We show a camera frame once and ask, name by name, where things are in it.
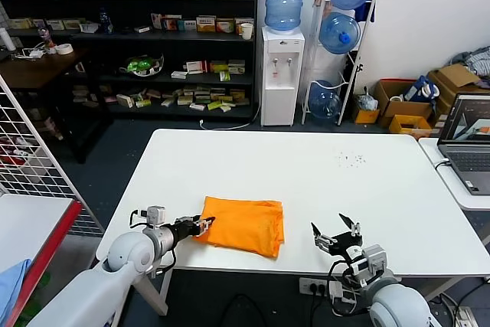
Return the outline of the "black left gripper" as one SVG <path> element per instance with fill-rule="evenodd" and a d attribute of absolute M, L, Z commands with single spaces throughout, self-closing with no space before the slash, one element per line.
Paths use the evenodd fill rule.
<path fill-rule="evenodd" d="M 175 221 L 177 238 L 203 235 L 209 230 L 214 220 L 214 217 L 181 217 Z"/>

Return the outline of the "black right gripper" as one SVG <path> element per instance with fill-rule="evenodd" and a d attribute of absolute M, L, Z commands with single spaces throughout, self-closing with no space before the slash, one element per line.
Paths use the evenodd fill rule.
<path fill-rule="evenodd" d="M 320 250 L 328 250 L 330 255 L 345 255 L 347 249 L 353 246 L 361 246 L 363 237 L 361 236 L 361 225 L 353 222 L 350 217 L 341 213 L 338 214 L 351 233 L 342 233 L 333 238 L 326 236 L 311 222 L 315 245 Z"/>

